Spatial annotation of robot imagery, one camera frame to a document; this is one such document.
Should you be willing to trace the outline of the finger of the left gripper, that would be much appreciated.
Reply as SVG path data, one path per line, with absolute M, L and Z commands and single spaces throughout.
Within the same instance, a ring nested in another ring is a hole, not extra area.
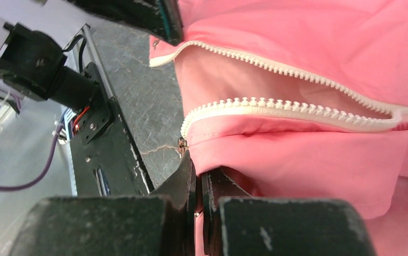
M 145 31 L 173 46 L 184 40 L 175 0 L 74 0 L 69 3 L 95 17 Z

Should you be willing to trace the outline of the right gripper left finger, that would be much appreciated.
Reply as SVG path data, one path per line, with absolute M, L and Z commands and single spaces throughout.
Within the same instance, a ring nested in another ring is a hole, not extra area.
M 194 255 L 196 174 L 186 151 L 147 196 L 51 197 L 28 212 L 10 255 Z

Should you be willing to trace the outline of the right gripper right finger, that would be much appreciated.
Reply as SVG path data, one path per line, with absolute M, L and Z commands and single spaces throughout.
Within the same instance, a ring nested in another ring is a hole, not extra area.
M 347 202 L 254 197 L 215 169 L 201 175 L 207 255 L 375 255 Z

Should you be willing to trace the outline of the pink zip-up jacket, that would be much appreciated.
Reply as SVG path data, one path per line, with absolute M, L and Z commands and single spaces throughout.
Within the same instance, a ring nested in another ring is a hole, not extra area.
M 408 1 L 179 1 L 173 62 L 198 175 L 348 201 L 378 255 L 408 255 Z

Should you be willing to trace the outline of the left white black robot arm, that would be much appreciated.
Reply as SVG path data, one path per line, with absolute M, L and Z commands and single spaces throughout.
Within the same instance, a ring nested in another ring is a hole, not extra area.
M 145 31 L 177 46 L 183 26 L 177 1 L 70 1 L 98 18 Z M 21 23 L 5 22 L 6 49 L 0 56 L 0 79 L 35 100 L 51 99 L 74 111 L 105 101 L 96 78 L 66 67 L 66 50 L 52 37 Z

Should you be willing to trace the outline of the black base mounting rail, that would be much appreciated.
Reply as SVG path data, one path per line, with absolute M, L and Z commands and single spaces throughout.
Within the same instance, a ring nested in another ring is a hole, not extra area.
M 153 183 L 105 72 L 88 25 L 81 29 L 87 40 L 89 63 L 83 73 L 96 81 L 101 96 L 78 121 L 79 130 L 68 147 L 72 195 L 145 196 Z

